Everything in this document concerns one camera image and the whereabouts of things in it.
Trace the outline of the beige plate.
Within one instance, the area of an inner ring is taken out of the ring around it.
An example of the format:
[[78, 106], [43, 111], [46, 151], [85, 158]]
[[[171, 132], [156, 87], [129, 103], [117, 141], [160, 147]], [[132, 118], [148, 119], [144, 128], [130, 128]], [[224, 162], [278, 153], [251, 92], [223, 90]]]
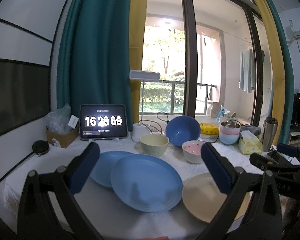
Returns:
[[197, 219], [209, 223], [225, 202], [227, 195], [221, 193], [209, 173], [202, 173], [187, 180], [182, 199], [186, 209]]

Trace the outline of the light blue plate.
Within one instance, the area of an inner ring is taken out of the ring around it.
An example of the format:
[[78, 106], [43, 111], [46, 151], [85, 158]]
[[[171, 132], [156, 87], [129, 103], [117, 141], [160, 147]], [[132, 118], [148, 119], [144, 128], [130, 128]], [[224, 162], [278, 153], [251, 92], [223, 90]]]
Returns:
[[112, 189], [110, 180], [112, 168], [118, 160], [131, 154], [131, 152], [127, 151], [108, 151], [101, 153], [90, 173], [91, 179], [101, 187]]
[[118, 160], [110, 180], [118, 198], [138, 211], [166, 212], [181, 200], [183, 181], [178, 172], [151, 155], [131, 154]]

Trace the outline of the pink strawberry bowl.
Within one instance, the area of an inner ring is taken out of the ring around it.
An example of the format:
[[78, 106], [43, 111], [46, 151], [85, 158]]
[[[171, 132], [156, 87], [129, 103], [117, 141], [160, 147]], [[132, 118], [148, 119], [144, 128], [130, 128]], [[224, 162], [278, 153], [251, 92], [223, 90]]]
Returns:
[[199, 140], [190, 140], [182, 144], [184, 158], [192, 164], [201, 164], [201, 148], [205, 142]]

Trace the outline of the light blue front plate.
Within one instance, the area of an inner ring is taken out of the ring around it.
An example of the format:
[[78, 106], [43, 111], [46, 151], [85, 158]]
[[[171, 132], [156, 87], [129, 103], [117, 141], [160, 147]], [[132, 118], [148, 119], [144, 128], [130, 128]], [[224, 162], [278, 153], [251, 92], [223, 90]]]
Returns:
[[110, 180], [118, 198], [138, 211], [166, 212], [181, 200], [183, 181], [178, 172], [151, 155], [131, 154], [118, 160]]

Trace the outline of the dark blue large bowl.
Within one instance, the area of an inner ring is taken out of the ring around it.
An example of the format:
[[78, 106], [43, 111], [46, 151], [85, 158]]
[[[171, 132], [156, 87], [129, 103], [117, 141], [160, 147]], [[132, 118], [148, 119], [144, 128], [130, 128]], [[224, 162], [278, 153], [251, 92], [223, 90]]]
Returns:
[[197, 140], [201, 130], [197, 120], [191, 116], [182, 115], [169, 121], [165, 134], [174, 146], [182, 146], [184, 142]]

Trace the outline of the cream green bowl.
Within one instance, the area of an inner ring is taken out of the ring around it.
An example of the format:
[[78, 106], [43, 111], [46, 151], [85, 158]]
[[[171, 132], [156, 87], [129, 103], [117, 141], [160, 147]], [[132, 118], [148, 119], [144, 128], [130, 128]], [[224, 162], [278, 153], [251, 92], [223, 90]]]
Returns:
[[148, 134], [140, 138], [142, 152], [160, 158], [167, 150], [170, 140], [165, 135]]

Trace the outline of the teal right curtain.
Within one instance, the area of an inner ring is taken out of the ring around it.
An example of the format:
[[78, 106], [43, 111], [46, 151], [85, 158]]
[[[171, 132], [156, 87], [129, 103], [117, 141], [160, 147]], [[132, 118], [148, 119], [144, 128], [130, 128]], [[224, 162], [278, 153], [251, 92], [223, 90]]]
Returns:
[[281, 132], [279, 136], [279, 143], [288, 144], [294, 105], [293, 66], [279, 13], [277, 12], [274, 2], [272, 0], [266, 0], [266, 2], [269, 5], [269, 9], [271, 10], [277, 28], [285, 68], [285, 108], [283, 113]]

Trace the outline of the steel thermos bottle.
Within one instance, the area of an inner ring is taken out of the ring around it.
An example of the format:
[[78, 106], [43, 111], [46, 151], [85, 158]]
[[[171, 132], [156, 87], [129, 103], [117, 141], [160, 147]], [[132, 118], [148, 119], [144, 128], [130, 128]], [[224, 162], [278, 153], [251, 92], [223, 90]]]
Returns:
[[269, 152], [277, 131], [277, 126], [278, 121], [275, 118], [272, 118], [271, 116], [266, 117], [260, 137], [263, 152]]

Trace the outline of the yellow tissue pack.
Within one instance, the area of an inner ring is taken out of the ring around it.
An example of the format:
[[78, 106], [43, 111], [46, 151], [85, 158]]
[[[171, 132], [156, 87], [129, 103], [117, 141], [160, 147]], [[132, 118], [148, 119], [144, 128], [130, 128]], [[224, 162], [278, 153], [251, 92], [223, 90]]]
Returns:
[[262, 143], [250, 131], [240, 132], [238, 148], [243, 155], [251, 155], [252, 153], [261, 154], [263, 152]]

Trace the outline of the grey folded cloth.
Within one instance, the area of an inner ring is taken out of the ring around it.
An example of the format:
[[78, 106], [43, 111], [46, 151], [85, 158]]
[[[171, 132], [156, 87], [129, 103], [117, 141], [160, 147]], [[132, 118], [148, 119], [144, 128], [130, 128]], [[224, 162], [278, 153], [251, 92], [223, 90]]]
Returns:
[[243, 125], [241, 126], [241, 132], [243, 131], [249, 131], [253, 133], [253, 135], [258, 136], [261, 134], [261, 128], [257, 126], [251, 126], [251, 125]]

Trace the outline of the light blue steel bowl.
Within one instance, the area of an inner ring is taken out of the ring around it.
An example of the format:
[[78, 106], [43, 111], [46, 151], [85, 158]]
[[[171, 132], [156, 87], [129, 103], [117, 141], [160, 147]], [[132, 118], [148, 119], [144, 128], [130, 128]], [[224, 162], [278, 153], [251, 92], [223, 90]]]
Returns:
[[219, 132], [219, 139], [225, 145], [235, 144], [239, 139], [239, 134], [237, 135], [229, 135], [223, 132]]

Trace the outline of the pink steel bowl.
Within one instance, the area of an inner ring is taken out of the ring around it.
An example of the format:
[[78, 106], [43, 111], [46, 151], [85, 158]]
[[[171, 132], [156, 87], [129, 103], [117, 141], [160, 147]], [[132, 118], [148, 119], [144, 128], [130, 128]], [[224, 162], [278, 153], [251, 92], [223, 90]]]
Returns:
[[234, 121], [224, 121], [219, 124], [219, 131], [227, 135], [238, 135], [241, 131], [241, 125]]

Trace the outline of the black round pouch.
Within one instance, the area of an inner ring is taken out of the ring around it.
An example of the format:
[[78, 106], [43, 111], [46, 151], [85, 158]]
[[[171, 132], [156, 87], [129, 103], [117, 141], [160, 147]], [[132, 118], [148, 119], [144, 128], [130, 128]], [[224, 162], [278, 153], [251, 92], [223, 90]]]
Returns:
[[32, 144], [32, 152], [39, 156], [47, 154], [49, 149], [49, 143], [44, 140], [37, 140]]

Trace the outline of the yellow right curtain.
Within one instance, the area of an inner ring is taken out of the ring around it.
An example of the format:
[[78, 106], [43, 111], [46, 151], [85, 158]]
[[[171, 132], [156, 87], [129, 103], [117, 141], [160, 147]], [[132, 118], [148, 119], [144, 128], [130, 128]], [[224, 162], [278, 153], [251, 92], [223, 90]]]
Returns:
[[266, 0], [254, 0], [261, 14], [268, 40], [270, 60], [273, 69], [273, 111], [272, 117], [277, 119], [277, 132], [273, 144], [279, 143], [285, 108], [285, 66], [282, 56], [276, 24]]

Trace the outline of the white storage basket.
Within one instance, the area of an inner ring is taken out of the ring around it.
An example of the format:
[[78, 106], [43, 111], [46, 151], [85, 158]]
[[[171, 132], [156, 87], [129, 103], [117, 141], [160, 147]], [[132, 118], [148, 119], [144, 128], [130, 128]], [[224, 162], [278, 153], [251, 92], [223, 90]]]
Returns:
[[219, 122], [235, 122], [235, 123], [238, 123], [239, 125], [243, 125], [242, 122], [239, 121], [238, 117], [232, 117], [232, 116], [220, 116], [219, 118]]

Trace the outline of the cardboard box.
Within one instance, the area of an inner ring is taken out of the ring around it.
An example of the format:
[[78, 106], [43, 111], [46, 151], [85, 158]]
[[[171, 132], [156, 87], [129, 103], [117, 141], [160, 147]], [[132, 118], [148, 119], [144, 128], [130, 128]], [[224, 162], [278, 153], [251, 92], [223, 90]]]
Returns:
[[46, 130], [47, 142], [52, 146], [67, 148], [79, 136], [79, 129], [76, 127], [67, 134], [58, 134]]

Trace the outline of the yellow wet wipes pack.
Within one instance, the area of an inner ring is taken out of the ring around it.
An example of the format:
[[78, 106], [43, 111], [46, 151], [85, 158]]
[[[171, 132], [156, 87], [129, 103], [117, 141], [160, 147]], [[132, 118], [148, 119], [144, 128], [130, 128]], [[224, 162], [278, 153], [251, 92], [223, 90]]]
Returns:
[[205, 135], [219, 135], [219, 129], [215, 124], [200, 123], [201, 134]]

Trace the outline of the hanging light shirt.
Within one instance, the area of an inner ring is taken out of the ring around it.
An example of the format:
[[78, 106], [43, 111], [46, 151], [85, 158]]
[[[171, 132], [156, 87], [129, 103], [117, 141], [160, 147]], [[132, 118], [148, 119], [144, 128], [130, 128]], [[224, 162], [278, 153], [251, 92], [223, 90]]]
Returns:
[[248, 94], [256, 88], [256, 66], [252, 48], [240, 53], [239, 88]]

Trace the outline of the clear plastic bag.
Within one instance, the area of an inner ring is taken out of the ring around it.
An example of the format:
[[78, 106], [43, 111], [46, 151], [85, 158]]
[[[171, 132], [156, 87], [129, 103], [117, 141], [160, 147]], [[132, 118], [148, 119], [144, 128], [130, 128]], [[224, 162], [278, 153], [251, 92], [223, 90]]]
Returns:
[[44, 117], [45, 126], [48, 131], [57, 134], [68, 134], [72, 128], [68, 125], [71, 107], [68, 103], [64, 107], [47, 113]]

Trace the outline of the small white box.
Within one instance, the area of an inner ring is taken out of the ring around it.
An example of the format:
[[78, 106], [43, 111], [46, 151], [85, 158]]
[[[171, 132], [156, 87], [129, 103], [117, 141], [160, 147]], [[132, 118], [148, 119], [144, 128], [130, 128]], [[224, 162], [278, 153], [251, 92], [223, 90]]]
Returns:
[[71, 115], [70, 119], [69, 119], [69, 122], [68, 122], [68, 126], [71, 127], [72, 129], [75, 129], [76, 126], [77, 126], [78, 121], [79, 121], [78, 117], [76, 117], [74, 115]]

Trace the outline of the tablet showing clock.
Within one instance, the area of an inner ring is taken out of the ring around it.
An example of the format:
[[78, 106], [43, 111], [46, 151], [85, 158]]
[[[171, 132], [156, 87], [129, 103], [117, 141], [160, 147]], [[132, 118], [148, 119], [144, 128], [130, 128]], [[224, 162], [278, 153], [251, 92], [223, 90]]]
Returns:
[[128, 135], [126, 107], [114, 104], [85, 104], [79, 108], [82, 140], [125, 138]]

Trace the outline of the white air conditioner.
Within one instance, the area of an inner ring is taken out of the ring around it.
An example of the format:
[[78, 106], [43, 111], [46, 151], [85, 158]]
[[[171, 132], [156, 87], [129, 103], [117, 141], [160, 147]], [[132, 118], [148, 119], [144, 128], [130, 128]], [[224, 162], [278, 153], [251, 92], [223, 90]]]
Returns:
[[286, 28], [287, 37], [292, 40], [293, 38], [300, 38], [300, 18], [296, 20], [289, 20], [289, 26]]

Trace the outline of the white desk lamp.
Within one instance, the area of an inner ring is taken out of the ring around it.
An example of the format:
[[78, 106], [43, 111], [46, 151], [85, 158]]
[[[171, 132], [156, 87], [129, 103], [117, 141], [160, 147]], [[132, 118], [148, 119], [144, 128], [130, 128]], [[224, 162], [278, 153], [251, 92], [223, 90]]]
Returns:
[[149, 134], [147, 126], [137, 120], [140, 110], [140, 94], [141, 117], [143, 118], [145, 82], [158, 82], [160, 79], [160, 73], [132, 69], [129, 72], [129, 79], [131, 84], [133, 120], [135, 121], [133, 124], [133, 130], [131, 132], [131, 138], [133, 142], [138, 143], [140, 142], [140, 138], [142, 136]]

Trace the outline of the dark window frame post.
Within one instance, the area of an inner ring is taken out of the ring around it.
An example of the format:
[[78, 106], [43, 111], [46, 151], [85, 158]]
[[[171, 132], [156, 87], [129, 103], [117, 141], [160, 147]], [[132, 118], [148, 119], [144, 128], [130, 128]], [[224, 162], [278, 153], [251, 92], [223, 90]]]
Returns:
[[182, 0], [185, 31], [185, 101], [184, 115], [194, 118], [197, 95], [197, 33], [193, 0]]

